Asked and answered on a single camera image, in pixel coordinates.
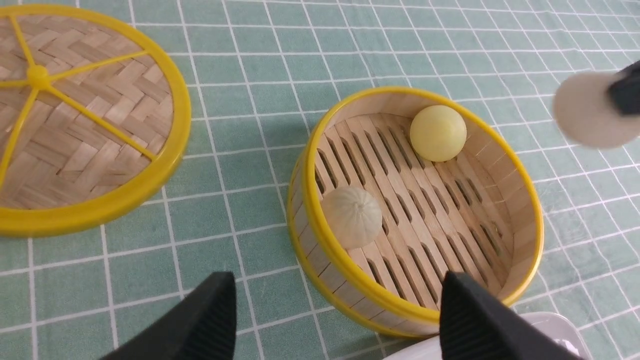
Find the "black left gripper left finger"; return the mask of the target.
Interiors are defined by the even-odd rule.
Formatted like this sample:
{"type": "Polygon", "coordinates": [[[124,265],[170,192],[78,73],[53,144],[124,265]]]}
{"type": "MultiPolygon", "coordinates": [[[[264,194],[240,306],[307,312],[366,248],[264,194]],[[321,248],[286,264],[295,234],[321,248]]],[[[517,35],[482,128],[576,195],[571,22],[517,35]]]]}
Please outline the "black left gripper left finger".
{"type": "Polygon", "coordinates": [[[233,272],[213,272],[181,302],[105,360],[231,360],[237,333],[233,272]]]}

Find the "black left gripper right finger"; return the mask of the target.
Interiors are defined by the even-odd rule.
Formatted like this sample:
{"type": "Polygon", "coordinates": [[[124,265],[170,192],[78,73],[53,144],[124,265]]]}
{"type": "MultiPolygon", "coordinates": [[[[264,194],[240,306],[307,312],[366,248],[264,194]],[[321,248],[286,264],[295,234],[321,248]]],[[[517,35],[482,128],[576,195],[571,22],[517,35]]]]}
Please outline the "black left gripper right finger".
{"type": "Polygon", "coordinates": [[[444,360],[579,360],[465,272],[442,282],[439,346],[444,360]]]}

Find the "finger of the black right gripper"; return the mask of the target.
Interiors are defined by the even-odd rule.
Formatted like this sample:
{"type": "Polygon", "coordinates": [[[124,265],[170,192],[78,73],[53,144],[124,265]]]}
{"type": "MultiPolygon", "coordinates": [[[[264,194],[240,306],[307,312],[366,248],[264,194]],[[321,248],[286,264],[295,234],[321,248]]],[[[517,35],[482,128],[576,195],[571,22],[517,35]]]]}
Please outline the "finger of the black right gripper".
{"type": "Polygon", "coordinates": [[[614,82],[606,89],[613,107],[622,116],[640,114],[640,60],[618,71],[614,82]]]}

